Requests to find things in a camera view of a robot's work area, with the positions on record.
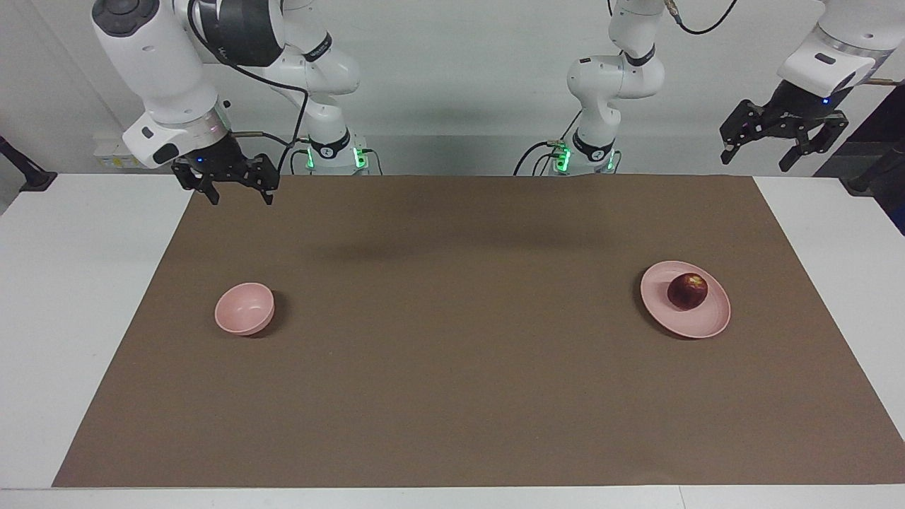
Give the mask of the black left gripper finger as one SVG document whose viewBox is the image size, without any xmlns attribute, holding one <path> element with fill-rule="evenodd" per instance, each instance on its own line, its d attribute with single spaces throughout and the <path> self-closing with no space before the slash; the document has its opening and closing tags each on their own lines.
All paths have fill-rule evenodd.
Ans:
<svg viewBox="0 0 905 509">
<path fill-rule="evenodd" d="M 740 148 L 747 143 L 759 141 L 766 136 L 764 113 L 766 107 L 751 100 L 741 100 L 728 118 L 720 126 L 723 151 L 720 160 L 728 165 Z"/>
<path fill-rule="evenodd" d="M 788 172 L 799 159 L 812 153 L 825 153 L 849 125 L 843 112 L 830 112 L 820 118 L 788 118 L 779 124 L 780 132 L 795 144 L 779 161 L 782 172 Z"/>
</svg>

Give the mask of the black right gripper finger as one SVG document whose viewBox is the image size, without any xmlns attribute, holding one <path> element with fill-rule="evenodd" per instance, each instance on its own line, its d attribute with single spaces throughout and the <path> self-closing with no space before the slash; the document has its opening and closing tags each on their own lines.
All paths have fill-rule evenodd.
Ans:
<svg viewBox="0 0 905 509">
<path fill-rule="evenodd" d="M 243 162 L 240 183 L 257 191 L 263 202 L 271 206 L 274 203 L 274 194 L 280 186 L 280 171 L 268 155 L 259 153 L 254 158 L 246 158 Z"/>
<path fill-rule="evenodd" d="M 214 187 L 212 180 L 206 175 L 196 174 L 187 159 L 175 159 L 172 161 L 172 174 L 174 174 L 179 185 L 184 190 L 203 194 L 211 205 L 216 206 L 219 203 L 220 194 Z"/>
</svg>

